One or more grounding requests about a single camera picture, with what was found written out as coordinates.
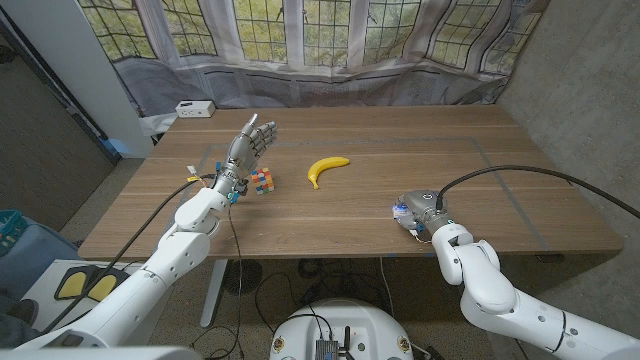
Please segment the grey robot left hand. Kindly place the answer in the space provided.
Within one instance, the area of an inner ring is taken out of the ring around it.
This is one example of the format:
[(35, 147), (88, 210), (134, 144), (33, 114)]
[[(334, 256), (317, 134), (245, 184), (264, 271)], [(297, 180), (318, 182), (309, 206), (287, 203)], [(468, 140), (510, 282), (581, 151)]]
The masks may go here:
[(277, 125), (271, 121), (257, 126), (253, 114), (233, 139), (222, 162), (214, 190), (227, 197), (257, 167), (258, 160), (277, 139)]

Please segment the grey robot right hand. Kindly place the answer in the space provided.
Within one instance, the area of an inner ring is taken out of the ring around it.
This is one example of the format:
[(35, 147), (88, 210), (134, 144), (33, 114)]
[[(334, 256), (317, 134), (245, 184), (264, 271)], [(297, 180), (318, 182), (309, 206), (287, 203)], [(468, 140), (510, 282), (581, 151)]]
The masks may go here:
[(432, 236), (438, 229), (453, 223), (453, 219), (447, 212), (446, 202), (443, 207), (436, 207), (438, 193), (432, 190), (414, 190), (405, 193), (399, 198), (401, 204), (406, 206), (407, 215), (400, 216), (399, 224), (407, 230), (428, 233)]

